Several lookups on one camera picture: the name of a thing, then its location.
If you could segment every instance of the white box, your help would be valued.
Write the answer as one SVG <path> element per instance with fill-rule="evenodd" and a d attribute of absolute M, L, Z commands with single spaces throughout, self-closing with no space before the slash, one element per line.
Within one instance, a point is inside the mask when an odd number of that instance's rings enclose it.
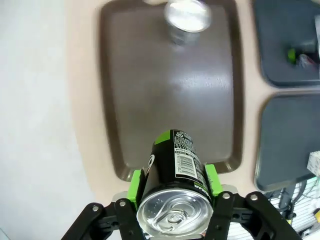
<path fill-rule="evenodd" d="M 306 168 L 317 177 L 320 177 L 320 151 L 310 153 Z"/>

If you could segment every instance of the beige table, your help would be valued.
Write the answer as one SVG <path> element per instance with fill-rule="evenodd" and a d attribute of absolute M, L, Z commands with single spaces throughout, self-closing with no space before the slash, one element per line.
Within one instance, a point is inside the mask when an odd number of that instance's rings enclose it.
<path fill-rule="evenodd" d="M 106 134 L 98 61 L 98 12 L 105 0 L 67 0 L 67 74 L 72 119 L 87 180 L 96 200 L 108 204 L 129 183 L 117 178 Z M 234 172 L 221 174 L 222 184 L 234 185 L 241 195 L 255 191 L 254 175 L 259 140 L 259 114 L 279 89 L 269 86 L 260 72 L 252 1 L 236 0 L 244 67 L 243 161 Z M 281 91 L 295 92 L 297 89 Z"/>

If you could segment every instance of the can lid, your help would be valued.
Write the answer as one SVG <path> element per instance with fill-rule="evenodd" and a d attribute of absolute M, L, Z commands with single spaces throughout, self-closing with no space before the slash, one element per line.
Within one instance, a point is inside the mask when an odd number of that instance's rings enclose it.
<path fill-rule="evenodd" d="M 209 200 L 192 190 L 164 189 L 149 195 L 140 204 L 136 217 L 152 237 L 186 236 L 203 233 L 213 208 Z"/>
<path fill-rule="evenodd" d="M 166 21 L 183 31 L 198 33 L 210 26 L 211 10 L 197 0 L 173 0 L 164 8 Z"/>

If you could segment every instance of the cable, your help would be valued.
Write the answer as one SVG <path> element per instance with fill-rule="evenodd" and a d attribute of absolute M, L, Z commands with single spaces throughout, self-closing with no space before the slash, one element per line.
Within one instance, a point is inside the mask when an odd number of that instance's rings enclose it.
<path fill-rule="evenodd" d="M 306 195 L 302 195 L 302 196 L 304 196 L 307 199 L 320 199 L 320 196 L 318 197 L 312 197 L 312 196 L 306 196 Z"/>
<path fill-rule="evenodd" d="M 5 233 L 5 231 L 2 230 L 1 227 L 0 227 L 0 231 L 4 234 L 4 236 L 6 236 L 6 238 L 7 238 L 8 240 L 10 240 L 10 238 L 8 237 L 8 235 Z"/>
<path fill-rule="evenodd" d="M 288 204 L 287 206 L 283 207 L 283 208 L 278 208 L 277 210 L 279 212 L 284 212 L 284 211 L 287 211 L 289 210 L 290 207 L 293 207 L 295 206 L 295 204 L 298 203 L 298 200 L 301 198 L 301 196 L 304 195 L 304 191 L 306 190 L 306 186 L 307 186 L 307 180 L 305 181 L 302 181 L 299 183 L 299 192 L 297 194 L 297 196 L 291 200 L 290 204 Z M 283 190 L 282 192 L 280 192 L 279 194 L 275 195 L 275 192 L 276 191 L 271 191 L 271 192 L 268 192 L 266 194 L 266 197 L 268 198 L 268 200 L 270 201 L 271 199 L 275 198 L 275 196 L 277 196 L 277 198 L 279 198 L 280 196 L 282 195 L 289 195 L 285 190 Z"/>
<path fill-rule="evenodd" d="M 309 197 L 309 196 L 307 196 L 309 193 L 311 193 L 311 191 L 314 189 L 314 187 L 317 185 L 319 183 L 319 178 L 317 178 L 315 181 L 314 181 L 314 184 L 313 184 L 313 186 L 311 187 L 311 189 L 309 190 L 309 192 L 307 193 L 307 194 L 303 194 L 303 198 L 300 200 L 300 201 L 298 201 L 296 204 L 298 204 L 298 203 L 300 203 L 303 199 L 305 199 L 305 198 L 311 198 L 311 197 Z"/>

